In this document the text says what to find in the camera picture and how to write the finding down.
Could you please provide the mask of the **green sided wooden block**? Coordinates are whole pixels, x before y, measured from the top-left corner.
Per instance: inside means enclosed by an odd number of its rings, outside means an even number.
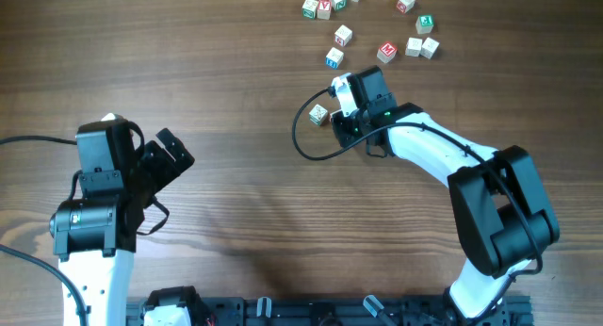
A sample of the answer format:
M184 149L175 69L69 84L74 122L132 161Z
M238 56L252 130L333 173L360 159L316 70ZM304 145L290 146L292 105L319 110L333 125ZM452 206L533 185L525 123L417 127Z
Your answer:
M315 105L309 112L310 121L317 126L323 125L328 117L329 111L321 105Z

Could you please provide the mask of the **red M wooden block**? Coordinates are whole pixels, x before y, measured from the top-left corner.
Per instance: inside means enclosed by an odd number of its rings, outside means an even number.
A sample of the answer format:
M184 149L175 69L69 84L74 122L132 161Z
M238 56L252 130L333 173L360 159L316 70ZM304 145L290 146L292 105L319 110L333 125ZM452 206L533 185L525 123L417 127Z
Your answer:
M398 48L391 42L384 42L378 49L377 58L382 63L389 63L396 55Z

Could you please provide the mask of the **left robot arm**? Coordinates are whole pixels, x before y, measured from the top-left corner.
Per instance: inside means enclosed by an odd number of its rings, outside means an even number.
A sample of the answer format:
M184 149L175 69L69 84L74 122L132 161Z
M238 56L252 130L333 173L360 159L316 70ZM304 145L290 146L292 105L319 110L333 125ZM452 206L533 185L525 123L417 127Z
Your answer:
M120 116L79 127L81 198L69 196L49 221L67 325L123 325L137 237L156 194L194 158L169 129L139 146L139 127Z

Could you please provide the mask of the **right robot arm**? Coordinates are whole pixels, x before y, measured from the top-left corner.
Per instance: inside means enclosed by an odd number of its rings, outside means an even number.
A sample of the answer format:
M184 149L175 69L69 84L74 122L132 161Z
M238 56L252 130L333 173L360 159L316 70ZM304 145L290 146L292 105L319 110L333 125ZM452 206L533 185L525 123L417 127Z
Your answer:
M479 145L439 125L421 107L398 104L377 66L336 77L328 92L340 104L331 123L342 148L378 146L448 189L466 256L448 289L461 322L489 317L510 283L542 270L542 253L561 230L527 151Z

